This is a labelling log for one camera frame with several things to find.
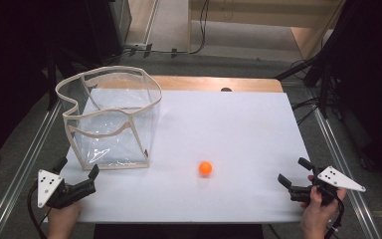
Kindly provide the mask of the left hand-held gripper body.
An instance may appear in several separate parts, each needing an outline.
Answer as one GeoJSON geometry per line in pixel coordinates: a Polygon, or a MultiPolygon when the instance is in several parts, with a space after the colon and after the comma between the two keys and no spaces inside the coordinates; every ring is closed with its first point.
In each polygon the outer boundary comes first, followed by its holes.
{"type": "Polygon", "coordinates": [[[75,185],[67,185],[58,174],[41,169],[38,172],[38,207],[62,209],[96,192],[95,182],[89,178],[75,185]]]}

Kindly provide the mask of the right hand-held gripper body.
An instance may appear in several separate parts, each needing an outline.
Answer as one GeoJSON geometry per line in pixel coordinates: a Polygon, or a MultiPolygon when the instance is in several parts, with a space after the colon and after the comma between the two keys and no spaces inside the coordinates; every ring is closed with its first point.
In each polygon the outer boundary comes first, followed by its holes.
{"type": "Polygon", "coordinates": [[[328,166],[325,168],[313,166],[310,170],[314,176],[312,186],[292,186],[290,182],[287,183],[287,190],[291,201],[309,203],[310,192],[314,186],[317,187],[317,190],[321,194],[322,205],[328,205],[336,199],[338,188],[345,188],[360,192],[366,191],[364,186],[338,171],[333,166],[328,166]]]}

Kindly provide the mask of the clear plastic bag beige trim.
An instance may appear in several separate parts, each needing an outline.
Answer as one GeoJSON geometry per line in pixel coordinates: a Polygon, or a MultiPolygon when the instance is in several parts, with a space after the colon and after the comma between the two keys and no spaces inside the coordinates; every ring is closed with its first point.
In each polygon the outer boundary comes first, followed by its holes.
{"type": "Polygon", "coordinates": [[[149,165],[162,91],[144,70],[102,67],[60,81],[55,92],[82,169],[149,165]]]}

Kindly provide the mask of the orange ball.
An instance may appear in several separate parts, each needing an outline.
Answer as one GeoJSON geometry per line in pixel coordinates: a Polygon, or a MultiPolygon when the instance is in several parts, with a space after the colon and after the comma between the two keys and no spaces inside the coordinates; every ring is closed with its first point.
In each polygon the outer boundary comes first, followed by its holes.
{"type": "Polygon", "coordinates": [[[209,161],[202,161],[198,169],[201,175],[208,176],[212,172],[213,167],[209,161]]]}

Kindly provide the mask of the person's left hand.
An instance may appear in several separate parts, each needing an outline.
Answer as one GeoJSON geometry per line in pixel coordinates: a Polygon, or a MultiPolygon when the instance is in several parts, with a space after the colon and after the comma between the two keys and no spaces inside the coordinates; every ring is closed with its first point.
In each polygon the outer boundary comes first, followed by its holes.
{"type": "Polygon", "coordinates": [[[62,209],[49,207],[48,210],[47,238],[70,239],[75,231],[78,218],[81,215],[81,203],[78,201],[62,209]]]}

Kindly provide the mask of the person's right hand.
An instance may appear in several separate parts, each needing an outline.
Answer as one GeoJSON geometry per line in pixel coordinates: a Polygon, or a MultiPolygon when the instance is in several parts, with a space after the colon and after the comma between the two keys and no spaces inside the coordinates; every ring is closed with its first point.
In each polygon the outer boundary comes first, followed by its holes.
{"type": "Polygon", "coordinates": [[[316,186],[310,190],[310,202],[302,203],[300,229],[303,239],[325,239],[327,225],[337,214],[339,202],[334,199],[330,204],[322,205],[322,195],[316,186]]]}

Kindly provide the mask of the white board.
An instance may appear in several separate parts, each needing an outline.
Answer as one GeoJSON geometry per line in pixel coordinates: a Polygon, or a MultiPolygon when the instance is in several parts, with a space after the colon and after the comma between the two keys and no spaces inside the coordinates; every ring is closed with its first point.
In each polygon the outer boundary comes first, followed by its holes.
{"type": "Polygon", "coordinates": [[[83,222],[281,223],[301,210],[278,182],[307,183],[287,95],[165,91],[146,168],[103,170],[83,222]],[[199,164],[209,161],[203,176],[199,164]]]}

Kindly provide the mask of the black metal stand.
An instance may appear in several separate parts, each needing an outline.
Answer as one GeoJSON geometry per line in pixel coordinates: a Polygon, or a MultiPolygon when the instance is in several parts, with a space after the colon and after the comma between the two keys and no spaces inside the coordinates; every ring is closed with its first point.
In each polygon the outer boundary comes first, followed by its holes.
{"type": "Polygon", "coordinates": [[[57,84],[57,65],[55,51],[53,49],[50,49],[47,53],[47,62],[48,79],[50,81],[48,110],[50,111],[55,106],[57,101],[57,95],[55,92],[55,87],[57,84]]]}

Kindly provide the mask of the black tripod stand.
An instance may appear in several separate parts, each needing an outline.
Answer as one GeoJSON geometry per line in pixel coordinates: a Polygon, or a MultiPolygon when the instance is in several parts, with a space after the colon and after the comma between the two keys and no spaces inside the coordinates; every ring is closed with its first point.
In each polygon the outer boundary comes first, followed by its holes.
{"type": "Polygon", "coordinates": [[[331,64],[327,61],[326,54],[323,51],[320,51],[308,60],[302,60],[299,64],[276,75],[275,79],[282,81],[298,72],[302,72],[305,69],[308,69],[308,72],[302,81],[306,87],[313,88],[317,82],[320,82],[320,94],[317,108],[319,109],[321,115],[326,119],[326,104],[331,79],[331,64]]]}

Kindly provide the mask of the person's dark clothing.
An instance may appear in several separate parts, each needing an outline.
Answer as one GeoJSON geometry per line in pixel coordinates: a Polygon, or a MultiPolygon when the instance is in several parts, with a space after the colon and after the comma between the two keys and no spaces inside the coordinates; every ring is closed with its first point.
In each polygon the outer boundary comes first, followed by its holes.
{"type": "Polygon", "coordinates": [[[264,239],[252,224],[97,224],[94,239],[264,239]]]}

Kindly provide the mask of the black curtain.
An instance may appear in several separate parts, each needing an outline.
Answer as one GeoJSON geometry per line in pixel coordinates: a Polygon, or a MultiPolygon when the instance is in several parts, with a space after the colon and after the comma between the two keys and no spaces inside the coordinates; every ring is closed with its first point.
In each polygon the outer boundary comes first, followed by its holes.
{"type": "Polygon", "coordinates": [[[74,0],[0,0],[0,148],[31,107],[49,92],[47,53],[64,77],[75,73],[62,31],[74,0]]]}

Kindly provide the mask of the light wooden shelf unit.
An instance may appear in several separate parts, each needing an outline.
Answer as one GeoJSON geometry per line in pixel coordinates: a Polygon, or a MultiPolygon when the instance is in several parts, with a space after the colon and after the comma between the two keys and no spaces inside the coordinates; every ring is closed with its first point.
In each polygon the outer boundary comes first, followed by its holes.
{"type": "Polygon", "coordinates": [[[256,57],[277,51],[315,55],[346,0],[187,0],[188,46],[197,45],[199,21],[208,24],[208,51],[256,57]]]}

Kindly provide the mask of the aluminium rail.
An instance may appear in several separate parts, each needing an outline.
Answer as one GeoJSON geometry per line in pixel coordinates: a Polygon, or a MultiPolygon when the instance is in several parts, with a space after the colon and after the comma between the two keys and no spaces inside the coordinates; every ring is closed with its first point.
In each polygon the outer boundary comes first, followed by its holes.
{"type": "Polygon", "coordinates": [[[13,162],[17,162],[17,165],[14,166],[16,172],[8,179],[8,187],[0,198],[0,235],[28,181],[28,177],[48,137],[49,131],[58,117],[60,108],[60,101],[56,101],[48,110],[42,113],[39,119],[40,125],[35,129],[28,148],[20,160],[15,160],[14,155],[10,156],[10,159],[13,162]]]}
{"type": "MultiPolygon", "coordinates": [[[[349,169],[349,166],[345,160],[345,156],[337,142],[337,139],[334,136],[334,132],[330,126],[329,120],[324,119],[319,110],[315,111],[315,117],[325,138],[329,151],[332,155],[334,165],[340,172],[353,179],[354,176],[351,170],[349,169]]],[[[366,201],[364,200],[362,193],[350,189],[348,192],[348,196],[352,204],[354,213],[356,214],[361,229],[365,235],[365,238],[382,239],[380,232],[372,217],[372,213],[369,210],[369,207],[366,201]]]]}

